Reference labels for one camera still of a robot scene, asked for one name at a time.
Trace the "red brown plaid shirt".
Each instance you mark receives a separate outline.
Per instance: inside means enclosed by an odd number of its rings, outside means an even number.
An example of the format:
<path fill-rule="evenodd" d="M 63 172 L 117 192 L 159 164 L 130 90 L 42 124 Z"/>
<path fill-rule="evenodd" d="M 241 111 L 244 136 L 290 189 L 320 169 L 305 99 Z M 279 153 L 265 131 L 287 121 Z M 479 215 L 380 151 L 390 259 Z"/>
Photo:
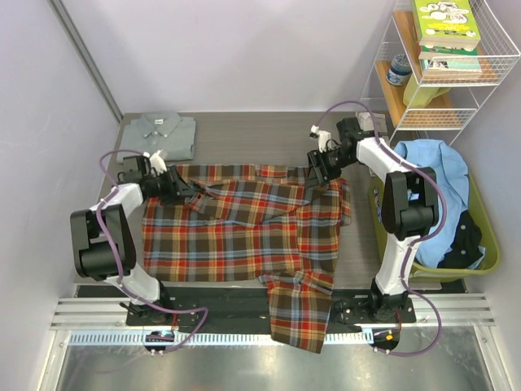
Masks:
<path fill-rule="evenodd" d="M 305 200 L 305 167 L 179 165 L 186 183 L 209 186 L 215 200 L 147 202 L 143 266 L 169 282 L 260 280 L 272 338 L 322 351 L 331 308 L 339 236 L 351 222 L 350 185 L 338 178 Z"/>

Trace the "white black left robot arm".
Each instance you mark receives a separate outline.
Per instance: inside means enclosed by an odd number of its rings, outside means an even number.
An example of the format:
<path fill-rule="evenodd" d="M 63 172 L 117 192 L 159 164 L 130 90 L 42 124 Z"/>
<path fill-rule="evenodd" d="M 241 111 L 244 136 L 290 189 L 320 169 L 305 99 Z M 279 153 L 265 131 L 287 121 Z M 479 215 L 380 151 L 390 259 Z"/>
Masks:
<path fill-rule="evenodd" d="M 82 278 L 107 283 L 129 298 L 121 306 L 129 314 L 154 324 L 166 324 L 174 315 L 206 316 L 205 307 L 175 308 L 166 287 L 149 275 L 137 261 L 137 250 L 128 217 L 149 199 L 166 205 L 196 195 L 164 152 L 131 152 L 123 170 L 112 178 L 109 194 L 70 216 L 72 251 L 76 272 Z"/>

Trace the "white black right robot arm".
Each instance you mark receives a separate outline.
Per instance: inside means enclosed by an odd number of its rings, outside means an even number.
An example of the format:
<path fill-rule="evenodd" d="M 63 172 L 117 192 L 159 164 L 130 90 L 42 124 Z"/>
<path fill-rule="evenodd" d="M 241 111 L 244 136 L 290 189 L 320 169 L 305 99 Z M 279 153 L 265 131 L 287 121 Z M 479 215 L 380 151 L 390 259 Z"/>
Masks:
<path fill-rule="evenodd" d="M 344 132 L 340 143 L 313 125 L 309 137 L 317 149 L 307 154 L 309 174 L 305 186 L 318 187 L 337 179 L 342 169 L 360 163 L 383 182 L 381 218 L 387 243 L 379 272 L 371 282 L 367 301 L 358 307 L 370 320 L 390 323 L 406 309 L 411 262 L 439 220 L 438 194 L 433 169 L 419 169 L 397 155 L 378 133 L 364 131 L 353 117 L 337 123 Z"/>

